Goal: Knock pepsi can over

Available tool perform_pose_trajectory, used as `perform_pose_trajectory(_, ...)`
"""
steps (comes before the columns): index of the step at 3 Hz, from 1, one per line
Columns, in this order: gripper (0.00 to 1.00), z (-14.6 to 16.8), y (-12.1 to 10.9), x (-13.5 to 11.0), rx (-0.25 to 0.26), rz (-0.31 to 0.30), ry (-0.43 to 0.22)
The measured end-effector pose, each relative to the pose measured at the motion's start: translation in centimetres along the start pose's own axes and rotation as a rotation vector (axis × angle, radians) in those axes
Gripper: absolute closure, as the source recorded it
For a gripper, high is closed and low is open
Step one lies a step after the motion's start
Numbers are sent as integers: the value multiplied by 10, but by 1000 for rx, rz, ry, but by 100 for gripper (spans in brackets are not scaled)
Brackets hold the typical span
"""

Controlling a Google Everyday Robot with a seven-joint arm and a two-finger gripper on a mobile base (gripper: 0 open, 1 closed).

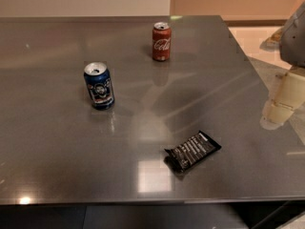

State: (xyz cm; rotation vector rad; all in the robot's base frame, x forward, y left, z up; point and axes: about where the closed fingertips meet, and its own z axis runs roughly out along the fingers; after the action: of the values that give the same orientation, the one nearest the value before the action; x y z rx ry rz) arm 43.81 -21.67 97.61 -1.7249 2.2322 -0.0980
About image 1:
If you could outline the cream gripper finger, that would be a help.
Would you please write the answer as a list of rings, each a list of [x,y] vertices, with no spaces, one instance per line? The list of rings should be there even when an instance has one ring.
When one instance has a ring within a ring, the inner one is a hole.
[[[305,103],[305,68],[292,66],[274,77],[260,125],[266,130],[281,127]]]

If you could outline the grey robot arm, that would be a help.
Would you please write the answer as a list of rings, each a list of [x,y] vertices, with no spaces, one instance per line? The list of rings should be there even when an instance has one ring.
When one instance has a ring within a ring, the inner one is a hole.
[[[266,130],[281,127],[305,102],[305,2],[284,24],[279,52],[291,68],[275,77],[269,91],[260,120]]]

